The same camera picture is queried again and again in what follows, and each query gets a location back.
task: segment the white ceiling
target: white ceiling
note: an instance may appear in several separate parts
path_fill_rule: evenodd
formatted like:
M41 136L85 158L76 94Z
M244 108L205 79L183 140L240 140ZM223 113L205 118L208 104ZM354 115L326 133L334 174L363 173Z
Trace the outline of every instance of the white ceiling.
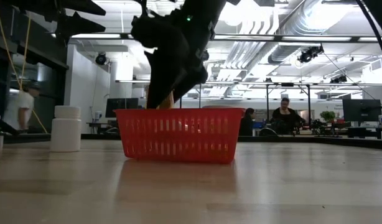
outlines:
M130 32L131 31L131 21L134 16L138 16L141 13L141 7L139 4L133 1L121 1L121 0L100 0L94 1L99 4L104 10L106 10L105 16L94 16L91 14L80 13L82 17L95 21L106 27L106 32ZM161 15L169 14L171 10L178 7L183 1L178 1L177 4L171 3L169 1L149 1L149 8L155 10ZM282 20L289 14L300 2L301 0L288 0L289 5L281 5L277 7L279 13L279 19ZM328 19L330 14L323 15L321 20ZM42 24L49 31L53 32L55 29L55 24L50 24L44 22L43 18L39 15L32 15L33 19L39 24ZM241 29L241 26L228 26L225 22L219 21L216 26L217 34L237 34ZM368 35L372 36L373 31L365 19L364 15L359 8L354 8L351 10L340 22L332 26L329 30L325 32L327 35ZM234 42L210 42L207 49L210 53L210 60L223 60L226 59L228 53L233 48ZM82 50L83 46L104 46L104 45L126 45L129 47L129 52L134 58L134 74L145 75L151 72L148 62L143 54L143 47L133 40L83 40L83 45L78 47ZM343 62L344 57L358 57L361 60L364 56L382 56L381 50L378 44L324 44L325 53L330 56L332 60L335 61L338 67L343 68L354 62ZM119 53L109 54L111 57L117 57ZM323 55L319 56L319 60L313 61L310 65L304 67L302 70L296 68L293 65L282 65L278 67L275 72L277 75L272 77L275 82L290 82L293 80L300 79L300 73L303 76L315 77L310 78L320 81L324 75L328 75L337 70L337 68L326 60ZM354 77L361 76L361 69L354 69L349 73Z

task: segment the person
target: person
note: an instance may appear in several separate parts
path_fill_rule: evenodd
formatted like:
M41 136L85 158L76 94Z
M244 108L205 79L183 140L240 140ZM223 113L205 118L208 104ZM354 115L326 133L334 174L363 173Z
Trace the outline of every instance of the person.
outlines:
M289 108L289 102L288 98L283 98L281 106L273 112L271 122L273 123L273 130L278 134L289 134L302 121L296 111Z
M248 108L245 115L241 119L239 136L252 136L253 135L253 120L255 118L254 109Z
M39 96L40 86L37 83L30 84L24 91L9 101L4 112L3 121L16 130L28 129L28 121L32 116L35 97Z

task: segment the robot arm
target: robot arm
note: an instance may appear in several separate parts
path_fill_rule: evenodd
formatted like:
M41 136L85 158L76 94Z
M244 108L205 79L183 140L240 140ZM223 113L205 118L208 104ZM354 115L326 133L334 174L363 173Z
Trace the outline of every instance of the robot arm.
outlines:
M147 108L157 108L171 91L176 102L195 85L206 82L203 56L227 0L185 0L181 9L164 17L148 17L146 0L137 2L143 13L134 18L131 34L143 46L157 48L153 54L145 53L151 66Z

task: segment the ceiling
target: ceiling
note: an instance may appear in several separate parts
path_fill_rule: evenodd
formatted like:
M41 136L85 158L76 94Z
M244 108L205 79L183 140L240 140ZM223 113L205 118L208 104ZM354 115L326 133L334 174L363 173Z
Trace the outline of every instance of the ceiling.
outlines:
M254 4L253 0L242 0L241 2L248 2L249 4ZM301 2L301 0L276 0L276 7L270 11L274 15L274 12L278 14L278 22L281 24L282 20L290 14L293 9ZM133 1L122 1L122 0L99 0L94 1L99 4L104 10L106 10L105 16L94 16L91 14L80 13L80 15L86 19L95 21L106 27L106 32L125 32L128 33L131 31L131 21L134 16L141 14L141 7L139 4ZM178 1L176 4L169 1L159 1L150 0L148 3L149 9L152 9L159 13L160 15L169 14L171 10L179 7L183 1ZM345 7L347 7L347 13L344 13L344 16L340 16L339 20L330 26L329 29L326 29L322 34L325 35L367 35L373 36L373 31L367 22L366 18L362 14L361 10L358 7L345 6L345 5L331 5L333 13L323 13L324 8L321 10L319 6L316 11L319 11L320 14L315 18L314 23L325 23L334 20L333 17L336 17L337 14L343 13ZM256 11L238 12L239 9L235 10L236 12L232 13L231 6L226 6L223 11L220 21L215 28L217 34L239 34L242 32L242 27L244 23L238 24L237 26L229 26L231 19L232 21L241 20L242 22L253 22ZM53 32L55 30L55 24L51 24L44 21L44 18L33 14L33 20L43 25L46 29ZM263 20L263 25L265 23L270 23L271 27L275 27L275 20ZM143 47L136 41L133 40L79 40L74 42L78 44L78 50L87 51L90 55L96 55L96 52L93 52L93 49L97 46L127 46L129 53L133 56L134 59L134 74L137 76L145 78L146 75L150 74L151 69L147 62L147 59L143 53ZM247 43L245 47L252 46L252 43ZM234 52L236 42L229 41L214 41L210 42L207 46L208 52L210 54L210 59L206 64L208 68L218 67L218 69L213 69L209 79L215 78L215 80L220 75L220 70L223 69L223 64L225 64L226 59L229 58L231 51ZM325 53L328 57L324 55L319 55L318 58L314 59L308 65L305 65L301 69L295 65L296 54L294 56L289 56L286 58L283 63L277 65L266 65L264 67L257 66L262 63L262 60L256 60L256 57L259 57L259 54L262 54L261 47L260 51L253 52L253 61L250 61L248 66L242 68L246 70L243 72L247 74L241 75L241 72L238 76L243 80L248 82L262 82L265 78L270 77L274 82L298 82L303 80L303 82L328 82L331 76L340 75L336 73L338 68L344 69L347 72L348 76L353 77L353 81L361 81L361 68L369 66L371 62L375 61L378 58L382 57L381 50L378 44L323 44ZM246 58L247 49L244 51L244 56L240 58ZM107 52L107 55L111 58L116 58L121 55L121 52Z

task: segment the black cable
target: black cable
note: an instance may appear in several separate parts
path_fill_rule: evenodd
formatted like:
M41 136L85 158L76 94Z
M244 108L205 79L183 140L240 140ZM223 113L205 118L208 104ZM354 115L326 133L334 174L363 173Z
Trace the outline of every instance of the black cable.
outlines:
M355 84L356 86L358 86L361 91L363 91L364 93L366 93L368 96L370 96L372 99L376 100L375 97L373 97L371 94L369 94L367 91L364 90L364 88L362 88L357 82L354 82L348 75L346 75L346 73L344 73L336 64L335 62L333 62L333 60L331 58L328 57L328 55L323 52L323 54L328 58L328 60L344 75L346 76L346 78L348 78L350 81L353 82L353 84Z
M380 46L380 49L382 50L382 37L380 36L379 34L379 31L378 29L376 28L375 26L375 23L373 22L373 19L372 17L370 16L370 14L368 13L368 11L366 10L366 7L365 5L361 2L361 0L355 0L357 2L357 4L359 5L359 7L361 8L362 12L364 13L364 16L366 17L366 19L368 20L368 22L370 23L370 26L373 30L373 33L375 34L375 37L378 39L378 43L379 43L379 46Z

